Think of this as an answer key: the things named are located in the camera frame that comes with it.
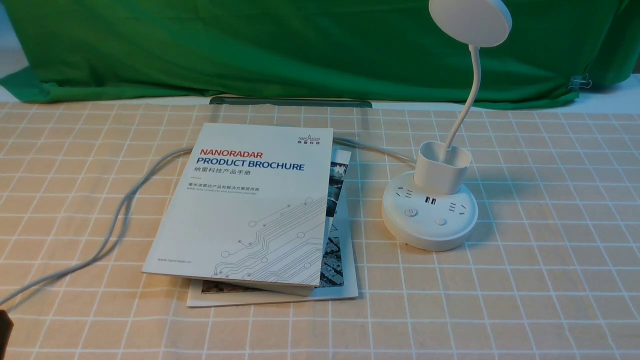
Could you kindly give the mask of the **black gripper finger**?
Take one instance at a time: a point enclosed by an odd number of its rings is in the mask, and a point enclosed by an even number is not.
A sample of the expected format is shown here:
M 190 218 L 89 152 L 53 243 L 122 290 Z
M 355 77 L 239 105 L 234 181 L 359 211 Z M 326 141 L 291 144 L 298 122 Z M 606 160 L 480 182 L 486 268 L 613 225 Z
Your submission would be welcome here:
M 0 360 L 4 360 L 9 346 L 9 340 L 14 328 L 14 322 L 6 310 L 0 310 Z

